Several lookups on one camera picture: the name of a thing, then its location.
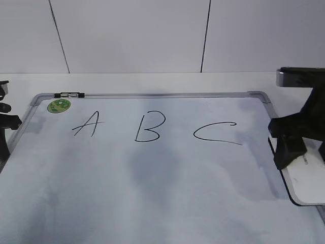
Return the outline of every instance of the black marker writing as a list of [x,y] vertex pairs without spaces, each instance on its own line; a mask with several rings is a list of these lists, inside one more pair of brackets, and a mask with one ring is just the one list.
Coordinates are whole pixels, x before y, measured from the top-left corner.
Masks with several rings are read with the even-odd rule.
[[205,140],[205,141],[221,141],[221,142],[227,142],[227,143],[232,143],[232,144],[236,144],[236,145],[241,145],[241,146],[242,146],[242,144],[239,144],[239,143],[236,143],[236,142],[232,142],[232,141],[206,139],[206,138],[198,137],[198,136],[196,135],[196,132],[198,132],[200,129],[203,129],[203,128],[205,128],[205,127],[212,126],[212,125],[218,125],[218,124],[230,124],[230,126],[235,126],[237,123],[235,123],[235,122],[218,122],[218,123],[212,123],[212,124],[209,124],[209,125],[202,126],[202,127],[198,128],[196,131],[194,131],[193,135],[194,135],[197,139],[201,139],[201,140]]
[[[95,122],[95,123],[87,124],[87,123],[92,119],[92,117],[95,116],[95,114],[97,115],[96,122]],[[95,131],[96,131],[97,124],[104,123],[104,122],[98,122],[98,119],[99,119],[99,118],[100,118],[100,113],[99,113],[98,111],[96,111],[96,112],[93,113],[92,116],[91,116],[91,117],[86,121],[86,123],[84,123],[82,126],[78,126],[78,127],[75,127],[75,128],[72,129],[72,131],[73,131],[73,130],[76,130],[76,129],[79,128],[79,130],[77,130],[77,132],[75,133],[74,136],[76,136],[76,135],[79,133],[79,131],[81,131],[81,129],[84,128],[85,126],[95,125],[94,128],[93,128],[92,134],[91,134],[91,136],[93,136],[94,133],[95,133]]]
[[166,121],[166,117],[164,116],[163,113],[161,113],[161,112],[159,112],[159,111],[149,111],[149,112],[147,112],[147,113],[153,113],[153,112],[160,113],[160,114],[164,117],[164,121],[161,122],[161,123],[160,123],[159,125],[157,125],[157,126],[154,126],[154,127],[151,127],[151,128],[147,128],[147,129],[143,129],[143,130],[144,130],[144,131],[151,131],[151,132],[155,133],[155,134],[156,134],[156,137],[155,137],[154,139],[152,139],[152,140],[147,140],[147,141],[139,141],[139,140],[138,140],[138,135],[139,135],[139,132],[140,132],[140,129],[141,129],[141,125],[142,125],[143,119],[144,119],[144,117],[145,117],[145,116],[143,115],[143,116],[142,116],[142,119],[141,119],[141,122],[140,122],[140,125],[139,125],[139,129],[138,129],[138,132],[137,132],[137,136],[136,136],[135,141],[137,141],[137,142],[149,142],[149,141],[157,140],[157,139],[160,137],[160,134],[159,134],[158,132],[156,132],[156,131],[153,131],[152,129],[155,129],[155,128],[161,126],[163,123],[165,123],[165,121]]

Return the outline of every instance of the round sticker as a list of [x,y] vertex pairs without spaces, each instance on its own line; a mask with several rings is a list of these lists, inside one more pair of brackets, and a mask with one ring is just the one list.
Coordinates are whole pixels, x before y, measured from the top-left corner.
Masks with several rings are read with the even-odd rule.
[[47,106],[47,110],[50,113],[62,113],[66,110],[68,110],[71,106],[71,103],[67,99],[58,99],[49,104]]

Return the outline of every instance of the white wall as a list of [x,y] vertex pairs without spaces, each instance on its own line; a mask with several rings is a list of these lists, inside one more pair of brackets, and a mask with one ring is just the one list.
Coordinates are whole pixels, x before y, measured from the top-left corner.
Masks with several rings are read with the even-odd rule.
[[325,67],[325,0],[212,0],[204,72]]
[[209,0],[52,0],[72,73],[199,72]]
[[[71,73],[199,72],[209,0],[51,0]],[[211,0],[203,72],[325,67],[325,0]],[[0,1],[0,73],[68,71],[48,0]]]
[[66,73],[47,0],[0,1],[0,73]]

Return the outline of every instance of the black line on wall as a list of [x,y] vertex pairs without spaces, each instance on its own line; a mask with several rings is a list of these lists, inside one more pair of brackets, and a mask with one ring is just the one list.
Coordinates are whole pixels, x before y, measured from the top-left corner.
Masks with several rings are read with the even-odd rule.
[[61,41],[61,37],[60,37],[60,33],[59,33],[58,28],[57,28],[57,24],[56,24],[56,20],[55,20],[53,8],[52,8],[51,0],[49,0],[49,4],[50,4],[50,8],[51,8],[52,18],[53,18],[53,21],[54,21],[54,24],[55,24],[55,28],[56,28],[56,31],[57,31],[57,35],[59,36],[59,40],[60,40],[60,44],[61,44],[63,56],[64,56],[64,59],[66,61],[66,65],[67,65],[68,72],[70,73],[70,69],[69,69],[69,65],[68,65],[68,62],[67,62],[66,53],[64,52],[63,45],[62,45],[62,41]]
[[202,69],[203,69],[203,61],[204,61],[204,53],[205,53],[205,44],[207,42],[207,33],[208,33],[208,26],[209,26],[210,9],[211,9],[211,0],[209,2],[209,11],[208,11],[208,18],[207,18],[207,26],[206,26],[206,29],[205,29],[205,37],[204,37],[204,45],[203,45],[203,54],[202,54],[202,62],[201,62],[201,73],[202,73]]

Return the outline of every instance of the whiteboard surface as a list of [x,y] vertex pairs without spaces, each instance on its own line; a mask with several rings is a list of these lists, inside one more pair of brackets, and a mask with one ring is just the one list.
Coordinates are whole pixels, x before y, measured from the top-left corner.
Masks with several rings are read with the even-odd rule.
[[[316,208],[288,199],[259,99],[70,101],[40,104],[0,175],[0,243],[323,243]],[[136,142],[153,110],[160,138]],[[94,136],[74,136],[95,111]],[[222,121],[237,125],[197,135],[241,145],[193,137]]]

